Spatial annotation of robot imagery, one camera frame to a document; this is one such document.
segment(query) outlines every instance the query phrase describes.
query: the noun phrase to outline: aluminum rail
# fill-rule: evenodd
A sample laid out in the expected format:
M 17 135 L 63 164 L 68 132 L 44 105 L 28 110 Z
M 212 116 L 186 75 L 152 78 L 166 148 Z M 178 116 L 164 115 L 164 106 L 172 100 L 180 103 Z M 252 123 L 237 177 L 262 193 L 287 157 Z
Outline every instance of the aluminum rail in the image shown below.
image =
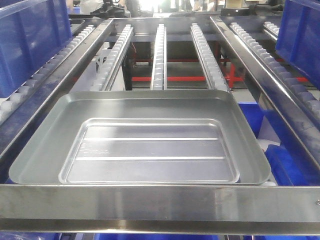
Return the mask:
M 320 187 L 1 185 L 0 230 L 319 235 Z
M 102 21 L 56 68 L 12 115 L 0 125 L 0 181 L 55 102 L 69 92 L 105 39 L 113 31 L 113 20 Z
M 201 31 L 198 24 L 191 25 L 191 35 L 193 44 L 202 66 L 202 70 L 208 85 L 208 89 L 217 89 L 229 92 L 230 89 L 227 85 L 224 75 L 208 45 L 208 42 Z
M 97 74 L 97 79 L 93 81 L 90 91 L 110 91 L 112 89 L 133 34 L 133 27 L 127 24 L 123 28 L 111 52 L 106 57 L 105 62 L 102 63 Z
M 220 33 L 220 44 L 227 51 L 229 58 L 238 69 L 246 69 L 245 83 L 255 100 L 265 110 L 265 115 L 281 142 L 303 171 L 307 181 L 312 185 L 319 185 L 320 121 L 302 104 L 301 99 L 288 88 L 278 74 L 272 71 L 265 61 L 261 61 L 220 18 L 211 18 L 211 22 L 213 29 Z M 259 44 L 253 43 L 252 47 L 254 45 L 259 48 Z
M 275 42 L 278 40 L 279 30 L 280 28 L 270 21 L 266 21 L 263 24 L 263 31 Z
M 154 41 L 153 66 L 151 74 L 151 90 L 167 89 L 167 30 L 159 24 Z

